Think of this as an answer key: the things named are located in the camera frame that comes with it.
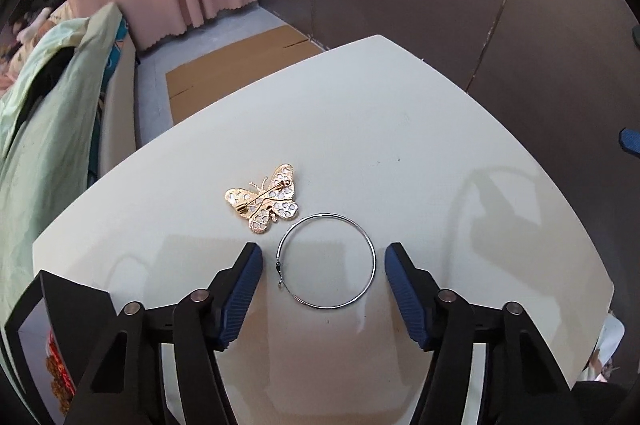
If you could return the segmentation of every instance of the silver hoop earring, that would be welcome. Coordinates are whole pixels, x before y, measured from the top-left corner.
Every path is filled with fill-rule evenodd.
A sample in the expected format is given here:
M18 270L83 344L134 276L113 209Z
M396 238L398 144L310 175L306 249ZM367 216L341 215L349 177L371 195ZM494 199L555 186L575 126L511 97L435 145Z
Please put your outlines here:
M321 217L326 217L328 219L337 219L338 221L342 221L344 223L347 223L348 225L351 225L353 228L358 230L360 232L360 234L367 241L367 245L369 245L369 249L371 251L371 258L373 259L373 264L372 264L372 268L371 268L371 275L369 277L369 281L367 281L366 286L364 286L364 289L360 293L358 293L356 296L354 296L353 299L349 300L348 302L345 302L344 304L338 304L337 306L317 306L316 304L312 304L311 302L307 302L306 300L301 299L295 293L293 293L289 289L289 287L285 284L284 276L282 275L282 262L280 261L280 256L282 254L282 249L284 247L285 241L287 240L287 237L298 226L303 225L304 223L307 223L308 221L311 221L312 219L319 219ZM358 225L356 222L352 221L351 219L348 219L347 217L344 217L343 215L339 215L339 214L313 214L313 215L307 215L306 217L303 217L298 222L296 222L293 225L291 225L289 230L287 230L285 232L285 234L282 236L282 239L280 240L280 243L278 245L278 251L276 253L276 270L278 272L278 275L280 276L280 282L278 282L278 286L284 286L285 289L289 292L289 294L295 300L297 300L300 304L303 304L305 306L308 306L310 308L314 308L314 309L317 309L317 310L337 310L337 309L343 308L345 306L348 306L349 304L353 304L356 300L360 299L367 292L369 287L371 286L371 283L373 282L373 277L376 274L376 250L373 247L373 243L371 242L371 239L369 238L369 235L367 235L367 233L360 227L360 225Z

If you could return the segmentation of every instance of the cardboard box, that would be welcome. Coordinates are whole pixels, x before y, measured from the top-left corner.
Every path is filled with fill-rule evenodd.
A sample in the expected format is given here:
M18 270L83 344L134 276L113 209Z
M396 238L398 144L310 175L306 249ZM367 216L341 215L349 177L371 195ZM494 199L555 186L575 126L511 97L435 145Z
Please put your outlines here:
M229 44L167 73L174 123L322 50L291 26Z

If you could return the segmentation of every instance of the white table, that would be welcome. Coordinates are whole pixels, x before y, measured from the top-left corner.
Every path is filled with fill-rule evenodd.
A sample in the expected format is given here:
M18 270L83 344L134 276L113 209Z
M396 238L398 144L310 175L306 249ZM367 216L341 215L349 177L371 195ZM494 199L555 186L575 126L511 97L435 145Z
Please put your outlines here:
M283 221L255 235L223 194L294 166L300 216L336 212L378 257L401 241L415 265L473 303L526 307L573 383L613 286L571 207L529 153L444 76L382 36L249 85L146 145L74 202L33 246L45 269L110 291L116 309L177 302L257 241L265 269L241 334L218 356L241 424L408 423L428 366L383 265L333 312L277 286ZM287 249L287 283L319 304L364 285L361 236L312 223ZM468 423L482 382L474 356ZM167 376L175 395L175 380Z

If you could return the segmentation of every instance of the blue object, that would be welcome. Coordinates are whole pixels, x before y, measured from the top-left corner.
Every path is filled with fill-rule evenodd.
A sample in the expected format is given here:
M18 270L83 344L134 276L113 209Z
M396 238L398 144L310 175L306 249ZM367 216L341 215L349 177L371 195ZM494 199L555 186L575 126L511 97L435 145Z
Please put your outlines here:
M640 158L640 132L632 129L623 129L620 131L618 139L623 151Z
M262 250L256 245L222 308L222 329L219 340L225 349L238 338L249 304L260 281L260 275L262 275Z
M424 309L393 245L385 251L385 271L406 330L411 339L424 349L429 340Z

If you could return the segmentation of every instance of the gold butterfly brooch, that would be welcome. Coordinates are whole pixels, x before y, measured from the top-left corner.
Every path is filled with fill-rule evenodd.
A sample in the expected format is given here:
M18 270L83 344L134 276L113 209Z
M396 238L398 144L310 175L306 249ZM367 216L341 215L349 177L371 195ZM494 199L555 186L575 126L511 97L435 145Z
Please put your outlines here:
M267 231L271 221L276 222L276 216L293 219L298 214L298 206L292 201L293 167L287 163L280 165L268 183L267 179L265 176L261 186L249 183L257 192L231 188L225 193L226 201L240 217L249 219L249 228L255 233Z

